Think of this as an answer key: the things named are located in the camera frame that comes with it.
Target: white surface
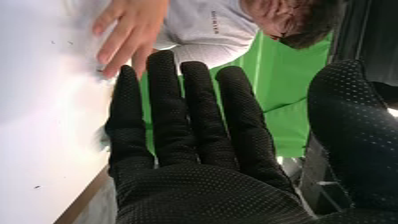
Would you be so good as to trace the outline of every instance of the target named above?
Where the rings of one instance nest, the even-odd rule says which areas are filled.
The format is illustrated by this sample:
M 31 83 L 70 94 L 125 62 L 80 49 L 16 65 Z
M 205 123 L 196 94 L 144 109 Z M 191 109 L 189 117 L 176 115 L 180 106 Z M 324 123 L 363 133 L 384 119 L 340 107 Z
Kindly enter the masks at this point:
M 107 164 L 102 0 L 0 0 L 0 223 L 50 224 Z

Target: finger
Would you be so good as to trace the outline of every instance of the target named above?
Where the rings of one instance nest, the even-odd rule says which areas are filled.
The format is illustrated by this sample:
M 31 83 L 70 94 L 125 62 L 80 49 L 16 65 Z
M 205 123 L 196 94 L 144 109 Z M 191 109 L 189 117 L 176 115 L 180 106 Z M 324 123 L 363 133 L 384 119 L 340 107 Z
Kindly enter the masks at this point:
M 182 72 L 201 162 L 224 168 L 239 169 L 208 67 L 201 62 L 185 62 L 182 64 Z
M 198 163 L 196 139 L 176 73 L 173 52 L 160 51 L 148 59 L 153 136 L 160 166 Z
M 143 29 L 136 29 L 130 33 L 130 37 L 123 43 L 123 46 L 120 48 L 120 51 L 114 55 L 112 61 L 104 69 L 104 74 L 107 77 L 112 77 L 116 75 L 118 69 L 127 63 L 128 59 L 134 56 L 136 50 L 139 48 L 139 42 L 137 38 L 141 36 Z
M 111 171 L 125 161 L 128 161 L 134 169 L 153 168 L 155 160 L 146 148 L 141 101 L 136 72 L 128 66 L 123 66 L 111 104 L 111 117 L 105 124 L 105 132 L 112 143 Z
M 152 52 L 153 52 L 153 46 L 152 44 L 146 44 L 137 50 L 134 55 L 134 68 L 137 71 L 139 79 L 143 77 L 143 73 L 146 72 L 146 61 L 148 61 L 148 56 L 152 55 Z
M 109 63 L 111 56 L 114 55 L 128 39 L 132 28 L 134 28 L 132 18 L 125 16 L 116 26 L 116 29 L 111 33 L 109 39 L 105 41 L 105 44 L 98 53 L 98 61 L 102 64 Z
M 125 10 L 123 1 L 112 1 L 111 5 L 109 5 L 107 9 L 104 10 L 104 13 L 95 21 L 93 32 L 96 35 L 102 35 L 102 33 L 107 30 L 107 27 L 120 19 L 121 15 L 123 15 L 123 10 Z
M 244 70 L 228 67 L 217 74 L 230 135 L 242 172 L 295 194 L 290 178 L 276 161 L 276 148 L 260 104 Z
M 359 61 L 345 61 L 320 71 L 310 123 L 356 207 L 398 210 L 398 122 L 363 70 Z

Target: perforated black surface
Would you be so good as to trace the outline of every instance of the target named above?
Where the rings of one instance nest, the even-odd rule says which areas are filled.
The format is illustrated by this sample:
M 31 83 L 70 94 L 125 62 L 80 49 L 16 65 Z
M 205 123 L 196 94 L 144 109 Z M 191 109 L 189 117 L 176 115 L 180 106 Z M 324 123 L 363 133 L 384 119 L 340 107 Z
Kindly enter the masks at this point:
M 237 67 L 228 68 L 217 78 L 231 134 L 228 136 L 219 119 L 221 111 L 214 103 L 207 68 L 200 63 L 185 64 L 187 98 L 191 101 L 187 106 L 173 66 L 171 52 L 160 52 L 150 58 L 159 169 L 153 169 L 153 157 L 146 153 L 143 145 L 139 89 L 137 80 L 132 78 L 134 73 L 128 70 L 123 70 L 118 82 L 112 116 L 107 123 L 107 133 L 112 140 L 111 175 L 118 188 L 118 223 L 398 223 L 397 192 L 393 190 L 397 189 L 397 182 L 384 179 L 397 178 L 397 160 L 393 161 L 390 158 L 386 161 L 391 164 L 381 164 L 383 153 L 395 157 L 397 152 L 391 148 L 390 151 L 384 151 L 383 148 L 356 140 L 361 133 L 368 136 L 367 123 L 363 123 L 368 121 L 363 120 L 367 113 L 358 115 L 356 107 L 363 108 L 370 104 L 374 105 L 372 108 L 377 109 L 374 115 L 381 117 L 383 121 L 388 122 L 391 117 L 383 109 L 377 96 L 372 95 L 363 77 L 358 76 L 356 65 L 349 63 L 349 65 L 342 64 L 329 67 L 311 86 L 313 128 L 331 152 L 336 174 L 358 206 L 356 209 L 320 220 L 315 220 L 306 213 L 290 180 L 276 163 L 272 136 L 263 124 L 263 113 L 242 70 Z M 340 78 L 345 79 L 345 82 L 336 84 Z M 347 88 L 359 84 L 365 88 Z M 358 102 L 352 101 L 351 104 L 345 103 L 349 96 L 345 92 L 349 91 L 352 94 L 356 93 L 354 90 L 363 99 Z M 342 110 L 338 107 L 351 110 L 347 115 L 335 116 Z M 127 113 L 136 116 L 134 119 L 128 115 L 120 116 L 120 111 L 125 108 L 128 108 Z M 342 122 L 349 122 L 347 128 L 329 132 L 326 126 L 343 125 Z M 336 142 L 336 137 L 342 135 L 347 135 L 347 142 Z M 354 154 L 367 155 L 361 150 L 375 150 L 381 154 L 372 156 L 381 160 L 370 161 L 370 158 L 363 156 L 368 159 L 367 163 L 359 161 L 352 170 L 349 160 L 352 161 Z M 374 166 L 374 164 L 381 166 L 381 172 L 368 169 L 367 166 Z M 359 177 L 372 180 L 372 186 L 363 186 Z M 375 181 L 384 181 L 388 185 L 375 183 Z

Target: fingernail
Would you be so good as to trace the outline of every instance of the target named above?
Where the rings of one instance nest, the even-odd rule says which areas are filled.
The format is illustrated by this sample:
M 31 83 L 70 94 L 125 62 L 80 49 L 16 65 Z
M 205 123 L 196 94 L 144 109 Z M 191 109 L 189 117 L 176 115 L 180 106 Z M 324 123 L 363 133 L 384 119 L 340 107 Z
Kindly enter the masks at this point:
M 95 29 L 93 29 L 93 31 L 95 31 L 95 35 L 100 36 L 102 35 L 102 27 L 96 26 Z

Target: black textured material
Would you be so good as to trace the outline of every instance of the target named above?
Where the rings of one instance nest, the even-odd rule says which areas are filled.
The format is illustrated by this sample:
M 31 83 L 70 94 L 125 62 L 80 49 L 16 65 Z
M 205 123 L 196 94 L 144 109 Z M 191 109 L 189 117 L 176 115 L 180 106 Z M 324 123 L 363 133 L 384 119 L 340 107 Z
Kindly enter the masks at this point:
M 327 66 L 313 80 L 310 122 L 356 207 L 398 212 L 398 122 L 359 61 Z
M 107 122 L 107 133 L 112 140 L 111 175 L 116 179 L 120 206 L 118 223 L 398 223 L 395 203 L 390 202 L 393 198 L 388 198 L 377 191 L 370 191 L 370 193 L 386 196 L 386 206 L 379 204 L 384 201 L 381 198 L 367 208 L 358 204 L 358 208 L 320 220 L 308 215 L 290 180 L 276 162 L 272 136 L 242 69 L 228 68 L 217 76 L 230 136 L 215 104 L 207 66 L 198 62 L 184 64 L 189 100 L 185 104 L 171 52 L 159 52 L 148 63 L 153 122 L 157 123 L 155 147 L 162 166 L 155 169 L 155 159 L 144 146 L 143 106 L 136 73 L 132 68 L 123 67 Z M 326 74 L 327 70 L 320 73 L 320 77 L 327 76 Z M 315 95 L 324 94 L 319 85 L 322 85 L 322 81 L 315 82 L 311 86 L 311 94 Z M 317 103 L 319 98 L 311 98 L 311 102 L 311 114 L 322 117 L 324 114 L 319 114 L 317 111 L 326 105 Z M 333 155 L 335 152 L 340 152 L 340 148 L 335 148 L 331 141 L 340 141 L 338 137 L 345 132 L 333 133 L 336 136 L 331 137 L 322 136 L 331 135 L 326 128 L 315 127 L 315 130 L 319 130 L 320 136 L 317 136 L 329 146 Z M 352 159 L 351 150 L 345 150 L 349 159 Z M 333 157 L 331 162 L 335 165 L 342 164 Z M 349 184 L 351 181 L 347 182 L 345 179 L 345 175 L 356 177 L 351 167 L 336 167 L 336 170 L 351 193 L 359 187 L 358 193 L 367 195 L 368 192 L 363 192 L 358 183 Z M 368 168 L 365 170 L 356 169 L 356 171 L 372 177 Z

